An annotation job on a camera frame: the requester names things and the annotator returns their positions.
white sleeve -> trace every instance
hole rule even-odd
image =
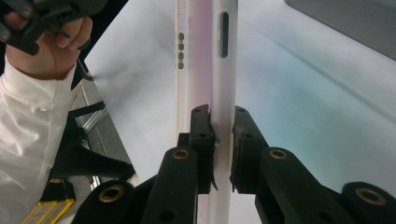
[[[37,80],[6,58],[0,76],[0,223],[21,223],[39,201],[60,145],[76,66]]]

person's hand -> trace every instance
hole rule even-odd
[[[24,18],[16,12],[8,13],[5,19],[16,28],[24,23]],[[36,41],[39,52],[35,56],[7,46],[8,61],[29,77],[42,80],[64,79],[78,58],[78,48],[90,39],[92,20],[85,17],[71,21],[64,24],[62,29],[71,37],[43,34]]]

white backdrop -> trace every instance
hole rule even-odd
[[[174,0],[130,0],[86,60],[142,180],[175,145]],[[396,62],[288,7],[240,0],[236,103],[323,185],[396,196]],[[230,223],[260,223],[233,195]]]

yellow object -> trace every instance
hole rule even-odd
[[[40,202],[22,224],[55,224],[74,202],[74,199]]]

finger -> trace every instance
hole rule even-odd
[[[83,46],[90,39],[92,26],[93,26],[92,19],[89,17],[85,17],[81,24],[81,28],[79,30],[78,35],[73,39],[73,41],[69,45],[69,48],[71,50]]]
[[[21,29],[26,23],[26,19],[16,11],[11,11],[4,16],[4,20],[14,29]]]
[[[81,24],[83,22],[83,18],[70,21],[62,26],[62,30],[64,30],[70,37],[66,37],[64,35],[56,36],[56,43],[60,48],[65,48],[69,46],[69,44],[73,41],[73,39],[78,35],[79,30],[81,28]]]

